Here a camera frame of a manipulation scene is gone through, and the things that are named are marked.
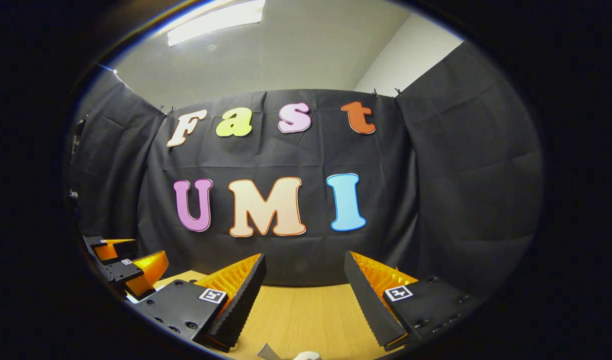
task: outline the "orange soft gripper finger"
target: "orange soft gripper finger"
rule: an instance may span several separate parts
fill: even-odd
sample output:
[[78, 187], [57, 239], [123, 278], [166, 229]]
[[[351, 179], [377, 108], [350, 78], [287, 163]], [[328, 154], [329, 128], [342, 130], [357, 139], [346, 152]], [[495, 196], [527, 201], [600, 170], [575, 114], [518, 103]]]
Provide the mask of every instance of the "orange soft gripper finger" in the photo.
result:
[[386, 303], [383, 298], [383, 294], [387, 289], [400, 287], [401, 285], [408, 285], [416, 283], [418, 280], [410, 275], [406, 275], [397, 269], [393, 269], [390, 266], [386, 266], [380, 262], [377, 262], [369, 257], [359, 255], [358, 253], [350, 251], [355, 262], [366, 276], [366, 279], [370, 283], [370, 286], [375, 291], [381, 302], [386, 306], [393, 316], [395, 314], [390, 309], [390, 306]]
[[132, 264], [137, 265], [144, 274], [138, 278], [133, 278], [126, 282], [126, 286], [132, 294], [137, 297], [145, 294], [150, 290], [154, 290], [154, 284], [164, 275], [168, 269], [168, 257], [165, 251], [159, 251], [142, 257], [137, 260], [132, 260]]
[[220, 269], [219, 271], [214, 272], [195, 283], [201, 287], [220, 290], [228, 294], [228, 300], [215, 319], [218, 318], [219, 315], [221, 315], [221, 313], [223, 313], [228, 307], [230, 301], [232, 301], [233, 297], [235, 297], [235, 294], [237, 291], [239, 291], [239, 288], [243, 284], [244, 280], [246, 280], [248, 274], [250, 274], [250, 271], [260, 256], [261, 254], [258, 253], [257, 255], [247, 257], [246, 259]]
[[123, 242], [133, 242], [135, 239], [112, 239], [106, 240], [106, 246], [97, 246], [95, 247], [95, 253], [99, 260], [109, 260], [118, 257], [117, 251], [114, 248], [114, 244], [123, 243]]

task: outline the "colorful cutout letter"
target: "colorful cutout letter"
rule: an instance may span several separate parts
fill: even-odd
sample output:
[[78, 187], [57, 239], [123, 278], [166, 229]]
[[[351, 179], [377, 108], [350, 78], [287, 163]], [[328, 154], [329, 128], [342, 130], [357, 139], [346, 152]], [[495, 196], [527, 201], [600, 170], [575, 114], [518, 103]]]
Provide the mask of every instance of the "colorful cutout letter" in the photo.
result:
[[197, 126], [197, 120], [205, 119], [207, 114], [207, 110], [201, 110], [180, 116], [175, 133], [173, 134], [173, 137], [170, 138], [166, 146], [172, 148], [173, 146], [183, 144], [185, 142], [184, 133], [188, 133], [188, 135], [192, 134], [194, 128]]
[[210, 196], [208, 193], [212, 187], [212, 180], [209, 178], [200, 178], [194, 182], [199, 192], [199, 211], [200, 218], [193, 218], [190, 215], [188, 208], [188, 190], [190, 189], [190, 183], [186, 180], [180, 180], [175, 182], [173, 185], [175, 193], [177, 195], [177, 214], [179, 219], [188, 230], [192, 231], [205, 231], [210, 227]]
[[301, 186], [298, 177], [282, 177], [276, 180], [264, 200], [255, 183], [251, 180], [236, 180], [228, 185], [235, 194], [235, 225], [230, 229], [230, 235], [238, 238], [253, 235], [253, 228], [248, 226], [248, 215], [262, 235], [266, 235], [272, 217], [277, 214], [277, 225], [272, 232], [280, 237], [299, 235], [306, 232], [306, 226], [299, 219], [299, 204], [297, 190]]
[[350, 123], [350, 127], [356, 132], [372, 134], [377, 130], [374, 123], [366, 122], [366, 116], [372, 114], [372, 110], [368, 107], [363, 107], [359, 101], [343, 105], [342, 110], [348, 112], [348, 123]]
[[284, 105], [279, 111], [279, 130], [283, 133], [298, 133], [308, 129], [312, 121], [305, 113], [309, 110], [308, 105], [303, 102]]
[[359, 215], [356, 184], [359, 176], [355, 173], [340, 173], [329, 176], [326, 184], [335, 193], [337, 218], [330, 226], [336, 231], [357, 230], [366, 225], [366, 219]]
[[229, 137], [230, 135], [243, 137], [247, 135], [253, 129], [250, 126], [252, 116], [253, 112], [247, 107], [236, 107], [226, 111], [222, 116], [224, 120], [217, 125], [217, 135], [220, 137]]

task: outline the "ceiling light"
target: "ceiling light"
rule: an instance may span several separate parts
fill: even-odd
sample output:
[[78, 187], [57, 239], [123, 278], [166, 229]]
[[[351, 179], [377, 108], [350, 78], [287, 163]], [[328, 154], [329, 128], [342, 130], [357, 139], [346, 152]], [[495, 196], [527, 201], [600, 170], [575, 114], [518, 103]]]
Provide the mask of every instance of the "ceiling light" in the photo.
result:
[[169, 32], [170, 30], [179, 27], [179, 25], [182, 25], [184, 23], [187, 23], [189, 20], [192, 20], [194, 18], [196, 18], [197, 16], [200, 16], [201, 14], [205, 14], [207, 12], [209, 12], [212, 9], [216, 9], [218, 7], [221, 7], [225, 4], [231, 3], [234, 0], [213, 0], [213, 1], [209, 1], [207, 4], [203, 4], [199, 7], [196, 7], [194, 10], [189, 11], [186, 14], [183, 14], [182, 16], [176, 18], [175, 20], [172, 20], [171, 22], [167, 23], [166, 25], [160, 27], [154, 34], [153, 36], [158, 36], [161, 34], [164, 34], [166, 32]]
[[258, 24], [262, 20], [265, 0], [252, 0], [225, 7], [190, 20], [168, 32], [168, 46], [240, 25]]

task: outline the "wrinkled black fabric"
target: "wrinkled black fabric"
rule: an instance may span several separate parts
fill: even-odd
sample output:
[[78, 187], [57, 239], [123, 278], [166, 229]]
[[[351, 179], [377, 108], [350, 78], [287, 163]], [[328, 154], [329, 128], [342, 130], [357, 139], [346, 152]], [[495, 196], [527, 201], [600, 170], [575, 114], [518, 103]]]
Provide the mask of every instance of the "wrinkled black fabric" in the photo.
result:
[[509, 276], [537, 227], [543, 158], [526, 106], [462, 43], [397, 97], [416, 152], [419, 246], [412, 275], [485, 294]]
[[[360, 134], [349, 125], [343, 105], [360, 101], [372, 109], [367, 121], [372, 134]], [[283, 105], [306, 103], [312, 125], [304, 132], [282, 133], [277, 124]], [[252, 110], [253, 129], [246, 136], [219, 137], [224, 112], [237, 107]], [[166, 147], [178, 117], [206, 109], [186, 135], [184, 144]], [[326, 178], [359, 175], [360, 214], [367, 223], [352, 231], [335, 231], [333, 189]], [[306, 232], [278, 236], [272, 230], [251, 237], [233, 237], [234, 196], [228, 184], [248, 179], [266, 199], [282, 177], [301, 179], [299, 214]], [[188, 230], [176, 210], [173, 184], [192, 184], [189, 209], [199, 217], [194, 182], [208, 178], [211, 224], [203, 232]], [[192, 269], [211, 273], [256, 253], [267, 257], [267, 285], [319, 286], [346, 283], [344, 252], [357, 251], [373, 258], [405, 256], [411, 248], [416, 217], [415, 157], [395, 100], [354, 91], [282, 90], [219, 98], [176, 109], [164, 120], [148, 156], [148, 170], [139, 200], [139, 241], [146, 252], [166, 250], [171, 272]], [[276, 224], [273, 219], [271, 228]]]
[[[340, 108], [372, 109], [372, 134], [351, 129]], [[304, 132], [278, 129], [279, 109], [310, 107]], [[253, 111], [246, 136], [219, 137], [227, 110]], [[183, 145], [169, 148], [178, 117], [206, 109]], [[89, 120], [70, 180], [79, 192], [87, 236], [139, 240], [140, 254], [165, 250], [166, 276], [217, 271], [256, 253], [267, 256], [265, 284], [346, 283], [344, 252], [356, 251], [416, 278], [440, 276], [466, 292], [487, 294], [507, 278], [530, 244], [543, 194], [543, 160], [530, 114], [512, 86], [473, 46], [463, 43], [400, 96], [296, 89], [229, 96], [176, 109], [164, 119], [109, 72], [82, 101]], [[356, 173], [366, 226], [332, 230], [333, 190], [326, 178]], [[228, 184], [255, 182], [266, 199], [282, 177], [298, 191], [304, 234], [271, 230], [233, 237]], [[174, 182], [208, 178], [211, 224], [185, 228]], [[200, 216], [194, 186], [191, 215]]]
[[84, 117], [69, 177], [79, 195], [81, 232], [134, 239], [148, 148], [165, 115], [104, 70], [79, 103], [75, 121]]

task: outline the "table surface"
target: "table surface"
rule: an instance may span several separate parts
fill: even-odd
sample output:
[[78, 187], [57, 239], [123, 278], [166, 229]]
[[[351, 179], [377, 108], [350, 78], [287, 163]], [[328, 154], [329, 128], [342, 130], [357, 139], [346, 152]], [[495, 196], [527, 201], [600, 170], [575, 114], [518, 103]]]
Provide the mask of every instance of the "table surface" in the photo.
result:
[[[187, 271], [159, 280], [201, 280], [205, 274]], [[372, 360], [394, 353], [379, 347], [349, 284], [319, 287], [263, 285], [248, 321], [229, 358], [261, 360], [256, 354], [268, 344], [282, 359], [315, 351], [322, 360]]]

